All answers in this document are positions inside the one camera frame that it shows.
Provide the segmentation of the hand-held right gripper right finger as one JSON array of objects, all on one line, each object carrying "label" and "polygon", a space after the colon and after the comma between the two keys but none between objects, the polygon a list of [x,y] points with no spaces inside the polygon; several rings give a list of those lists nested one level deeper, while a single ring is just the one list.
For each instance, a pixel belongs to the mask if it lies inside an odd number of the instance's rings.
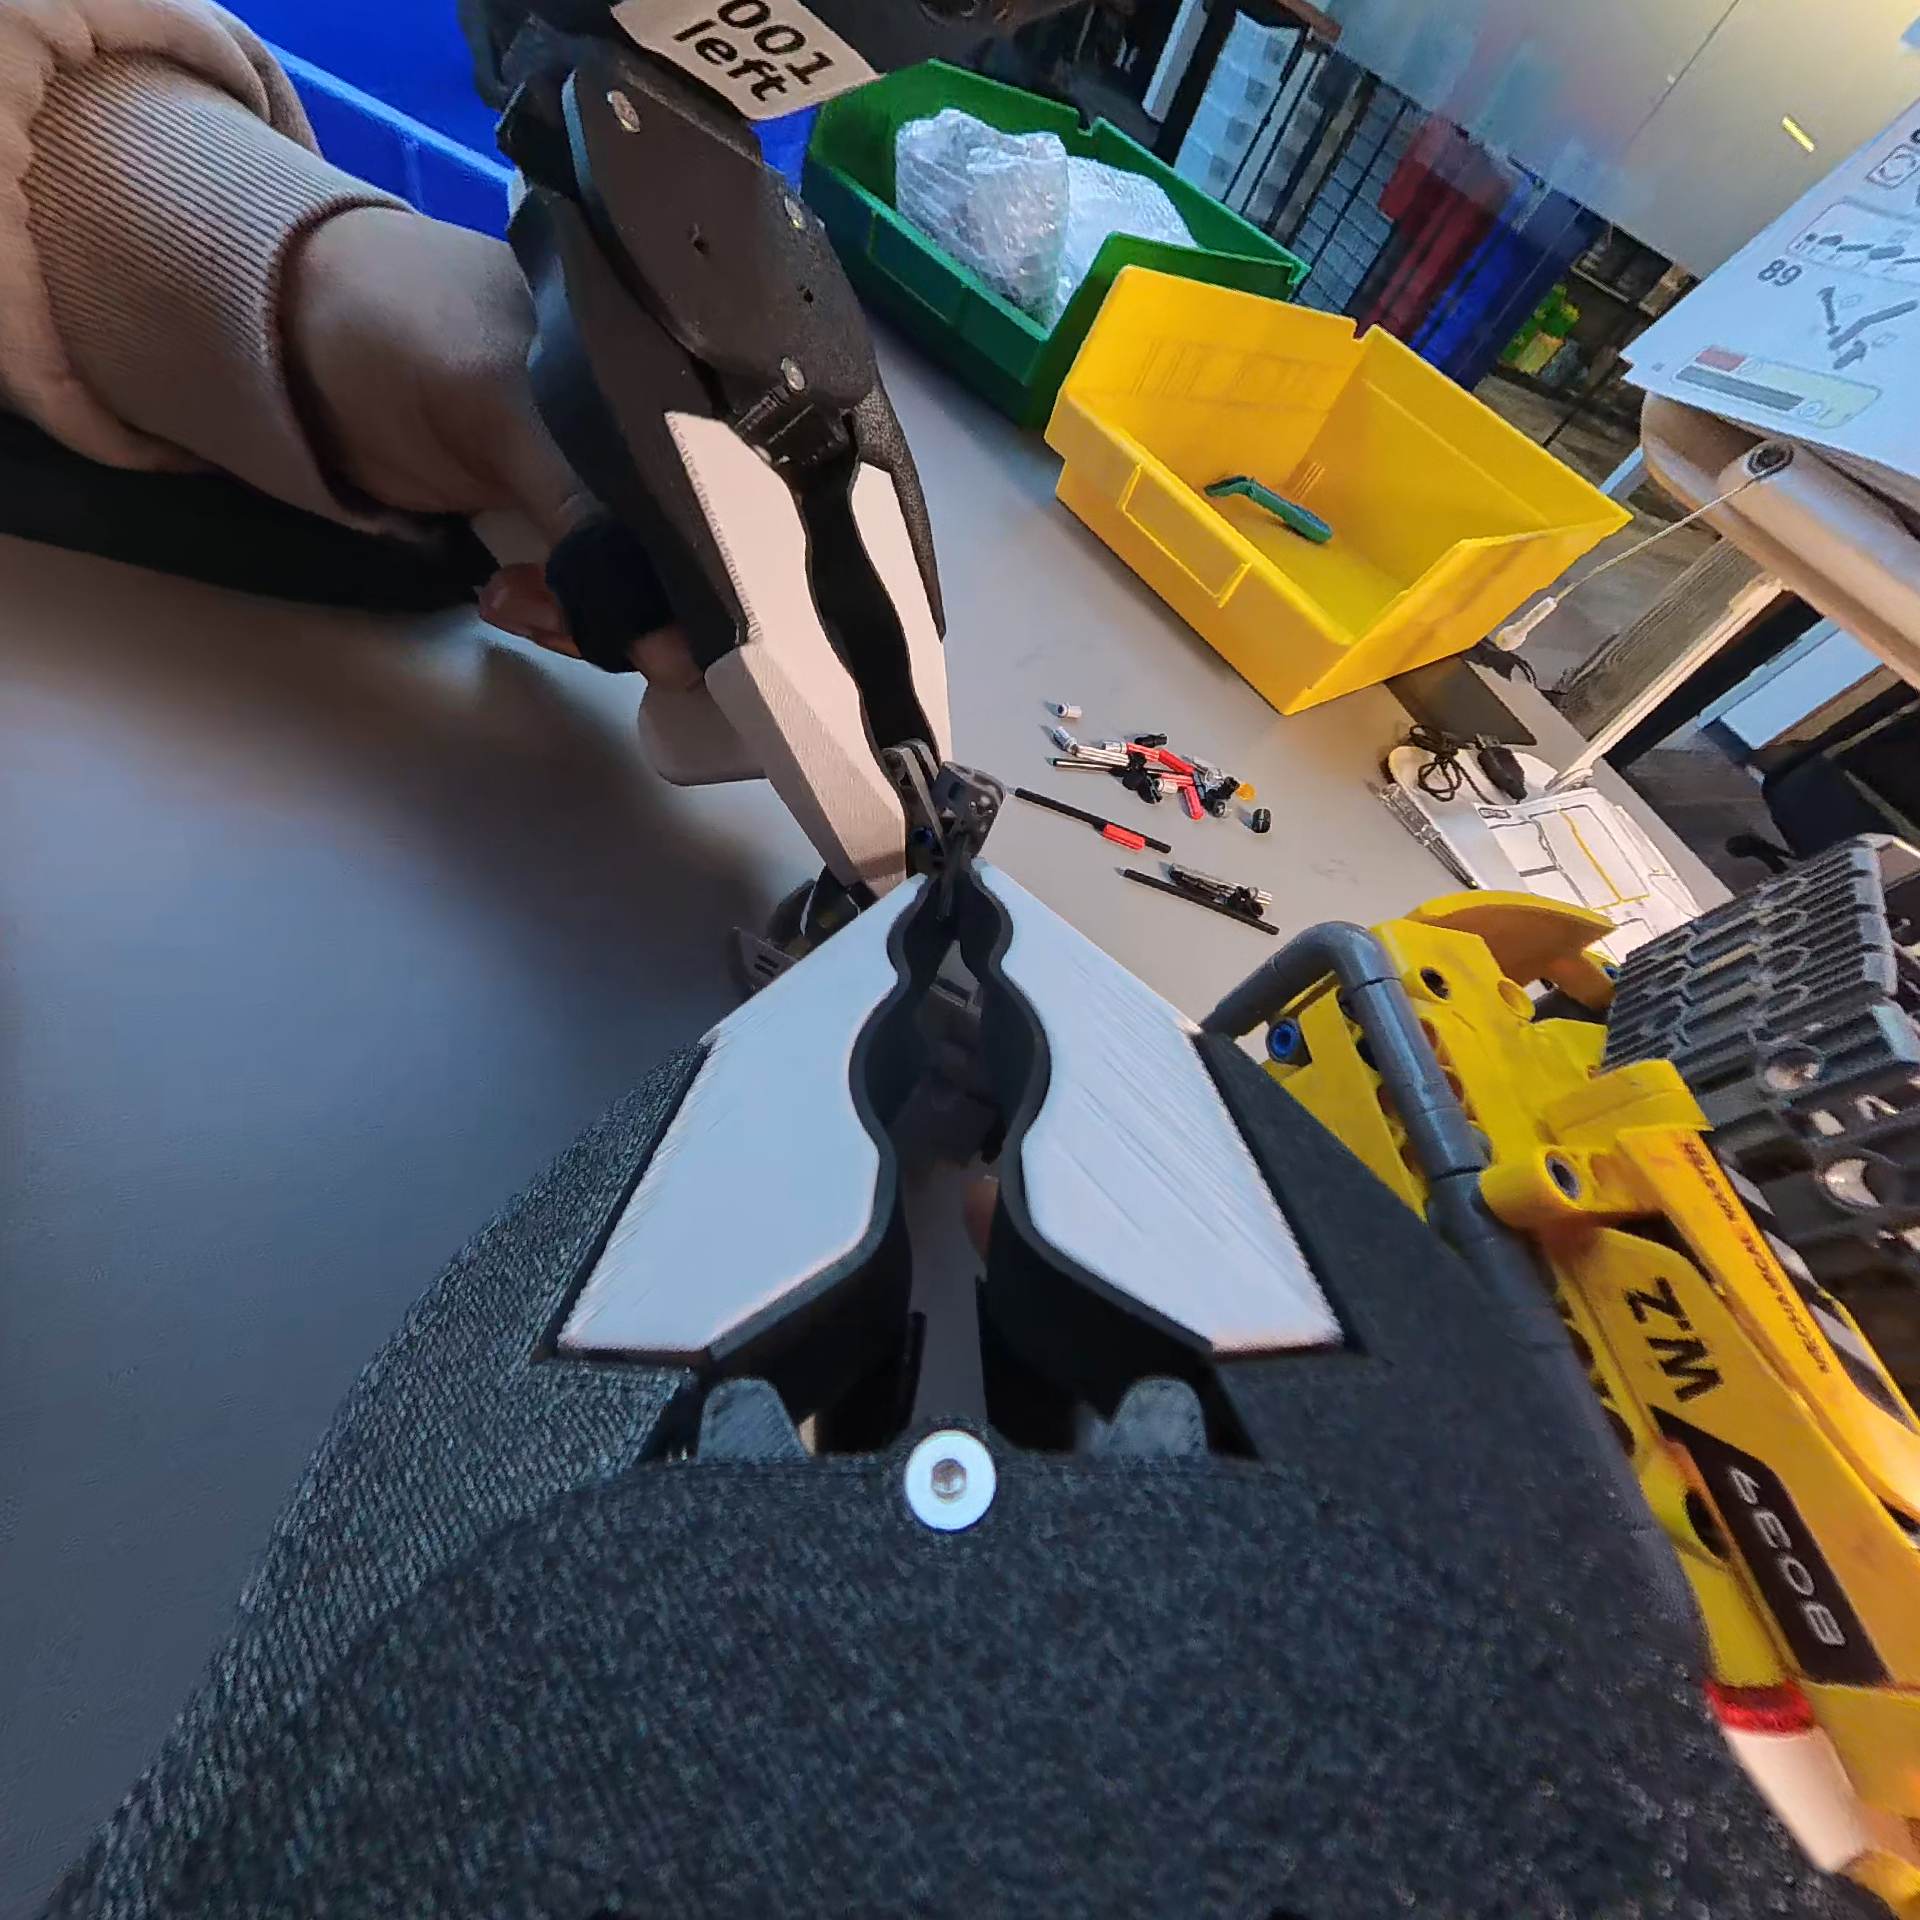
[{"label": "hand-held right gripper right finger", "polygon": [[1196,1046],[1196,1025],[992,863],[998,956],[1039,1090],[1006,1125],[1006,1172],[1042,1255],[1201,1357],[1344,1342],[1256,1157]]}]

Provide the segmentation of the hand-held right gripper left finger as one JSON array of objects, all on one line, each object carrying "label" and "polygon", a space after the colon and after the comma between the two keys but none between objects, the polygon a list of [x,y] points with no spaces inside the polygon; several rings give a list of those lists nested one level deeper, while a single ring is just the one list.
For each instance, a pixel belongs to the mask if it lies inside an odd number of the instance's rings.
[{"label": "hand-held right gripper left finger", "polygon": [[704,1040],[694,1076],[565,1310],[565,1357],[742,1363],[876,1246],[882,1136],[854,1052],[902,989],[905,880]]}]

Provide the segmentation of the grey brick engine assembly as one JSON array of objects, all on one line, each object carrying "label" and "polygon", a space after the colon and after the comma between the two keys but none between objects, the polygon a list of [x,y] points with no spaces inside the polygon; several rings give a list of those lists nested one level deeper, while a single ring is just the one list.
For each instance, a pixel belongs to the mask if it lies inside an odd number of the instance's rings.
[{"label": "grey brick engine assembly", "polygon": [[[995,827],[1004,783],[961,762],[934,762],[924,739],[882,749],[879,759],[902,806],[905,872],[925,877],[932,910],[945,910],[958,873]],[[865,890],[821,869],[778,902],[765,926],[732,930],[736,995],[748,1000],[768,989],[869,906]],[[981,986],[955,923],[941,919],[932,936],[929,956],[909,969],[902,1032],[885,1052],[879,1109],[905,1165],[995,1167],[1004,1119],[986,1070]]]}]

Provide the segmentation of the yellow brick-built vehicle model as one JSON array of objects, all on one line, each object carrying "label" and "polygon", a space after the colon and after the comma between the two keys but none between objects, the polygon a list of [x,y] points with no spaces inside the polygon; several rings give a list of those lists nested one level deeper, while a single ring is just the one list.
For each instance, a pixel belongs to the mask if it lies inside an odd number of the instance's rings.
[{"label": "yellow brick-built vehicle model", "polygon": [[1486,1273],[1539,1276],[1705,1625],[1705,1703],[1806,1856],[1918,1915],[1918,1403],[1712,1145],[1611,1063],[1601,910],[1462,890],[1299,930],[1202,1032]]}]

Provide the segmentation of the person's left forearm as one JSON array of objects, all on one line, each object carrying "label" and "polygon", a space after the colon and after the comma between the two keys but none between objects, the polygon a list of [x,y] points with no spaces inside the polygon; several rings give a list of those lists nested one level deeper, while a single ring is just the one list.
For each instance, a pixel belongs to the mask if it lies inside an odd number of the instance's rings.
[{"label": "person's left forearm", "polygon": [[224,472],[379,526],[299,416],[284,295],[302,243],[405,205],[331,166],[216,2],[2,6],[2,406],[119,472]]}]

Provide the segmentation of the grey desk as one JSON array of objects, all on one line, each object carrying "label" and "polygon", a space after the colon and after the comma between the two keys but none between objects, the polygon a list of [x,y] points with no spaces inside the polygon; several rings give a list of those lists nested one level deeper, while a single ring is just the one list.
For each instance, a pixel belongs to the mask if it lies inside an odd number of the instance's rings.
[{"label": "grey desk", "polygon": [[1225,1449],[699,1443],[546,1326],[812,860],[469,617],[2,557],[6,1916],[1759,1916],[1549,1307],[1311,1119]]}]

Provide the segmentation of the blue plastic bin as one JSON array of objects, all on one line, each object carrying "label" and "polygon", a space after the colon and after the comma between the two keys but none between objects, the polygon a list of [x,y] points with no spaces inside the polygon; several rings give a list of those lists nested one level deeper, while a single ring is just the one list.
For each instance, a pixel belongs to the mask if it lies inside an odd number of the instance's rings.
[{"label": "blue plastic bin", "polygon": [[532,189],[621,239],[705,252],[802,229],[818,110],[876,67],[821,2],[228,2],[279,60],[328,160],[506,230]]}]

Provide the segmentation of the pile of small brick pins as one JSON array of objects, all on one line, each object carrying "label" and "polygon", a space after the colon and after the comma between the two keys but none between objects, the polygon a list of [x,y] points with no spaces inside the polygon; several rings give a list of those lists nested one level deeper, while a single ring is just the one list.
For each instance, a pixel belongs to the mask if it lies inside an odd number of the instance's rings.
[{"label": "pile of small brick pins", "polygon": [[1256,806],[1256,789],[1206,759],[1178,755],[1166,733],[1132,733],[1084,739],[1059,717],[1046,725],[1048,762],[1058,772],[1099,773],[1122,786],[1141,802],[1178,806],[1189,820],[1224,820],[1234,809]]}]

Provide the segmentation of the green brick separator tool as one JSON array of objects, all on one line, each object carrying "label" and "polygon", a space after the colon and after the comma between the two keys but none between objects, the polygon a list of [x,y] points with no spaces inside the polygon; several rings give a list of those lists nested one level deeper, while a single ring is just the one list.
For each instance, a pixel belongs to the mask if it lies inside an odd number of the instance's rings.
[{"label": "green brick separator tool", "polygon": [[1206,482],[1202,497],[1249,503],[1261,513],[1269,513],[1289,535],[1295,535],[1299,539],[1308,539],[1314,545],[1326,545],[1335,536],[1326,517],[1319,517],[1316,512],[1305,507],[1302,503],[1285,497],[1284,492],[1266,486],[1264,479],[1256,479],[1251,473],[1232,473],[1232,477],[1221,477],[1214,482]]}]

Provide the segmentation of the yellow plastic bin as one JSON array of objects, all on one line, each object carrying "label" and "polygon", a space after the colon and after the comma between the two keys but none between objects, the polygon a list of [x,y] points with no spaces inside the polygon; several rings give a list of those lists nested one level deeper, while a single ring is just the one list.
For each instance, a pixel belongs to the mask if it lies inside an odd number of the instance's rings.
[{"label": "yellow plastic bin", "polygon": [[[1042,436],[1069,513],[1279,715],[1462,653],[1629,523],[1398,337],[1144,265]],[[1331,543],[1202,497],[1232,473]]]}]

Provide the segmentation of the white paper sheet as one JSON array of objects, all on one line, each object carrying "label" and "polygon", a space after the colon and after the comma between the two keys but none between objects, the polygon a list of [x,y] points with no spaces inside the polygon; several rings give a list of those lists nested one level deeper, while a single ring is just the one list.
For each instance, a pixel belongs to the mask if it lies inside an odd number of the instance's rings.
[{"label": "white paper sheet", "polygon": [[1535,755],[1406,739],[1384,759],[1384,779],[1429,813],[1481,890],[1601,915],[1611,926],[1601,940],[1611,966],[1701,915],[1701,900],[1625,809],[1588,779],[1558,786],[1558,772]]}]

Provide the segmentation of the black flat device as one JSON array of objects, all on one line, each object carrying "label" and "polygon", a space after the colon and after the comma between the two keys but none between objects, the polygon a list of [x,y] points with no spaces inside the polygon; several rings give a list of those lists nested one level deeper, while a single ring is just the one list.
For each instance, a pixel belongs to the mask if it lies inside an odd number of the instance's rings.
[{"label": "black flat device", "polygon": [[1384,680],[1384,690],[1406,712],[1416,730],[1452,739],[1492,739],[1508,749],[1535,749],[1536,737],[1492,690],[1466,657],[1434,659]]}]

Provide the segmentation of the grey parts drawer cabinet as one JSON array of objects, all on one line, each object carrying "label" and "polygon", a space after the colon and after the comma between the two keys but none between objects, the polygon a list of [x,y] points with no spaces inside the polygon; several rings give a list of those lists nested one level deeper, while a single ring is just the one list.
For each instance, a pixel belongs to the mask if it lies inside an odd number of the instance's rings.
[{"label": "grey parts drawer cabinet", "polygon": [[1384,193],[1425,126],[1344,46],[1351,2],[1178,2],[1146,82],[1154,155],[1308,265],[1354,313],[1394,252]]}]

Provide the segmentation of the beige booklet holder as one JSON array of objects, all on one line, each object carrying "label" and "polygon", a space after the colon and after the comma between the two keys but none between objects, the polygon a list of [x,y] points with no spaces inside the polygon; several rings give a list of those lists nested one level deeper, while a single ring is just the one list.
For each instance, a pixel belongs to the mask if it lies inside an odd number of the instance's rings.
[{"label": "beige booklet holder", "polygon": [[1918,685],[1918,482],[1645,397],[1648,477],[1795,597]]}]

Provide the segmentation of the building instruction booklet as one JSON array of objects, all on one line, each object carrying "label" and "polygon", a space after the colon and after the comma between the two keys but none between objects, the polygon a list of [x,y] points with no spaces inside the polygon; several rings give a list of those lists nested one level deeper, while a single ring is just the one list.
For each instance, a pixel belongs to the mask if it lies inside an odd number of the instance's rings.
[{"label": "building instruction booklet", "polygon": [[1918,109],[1625,350],[1648,397],[1821,452],[1918,507]]}]

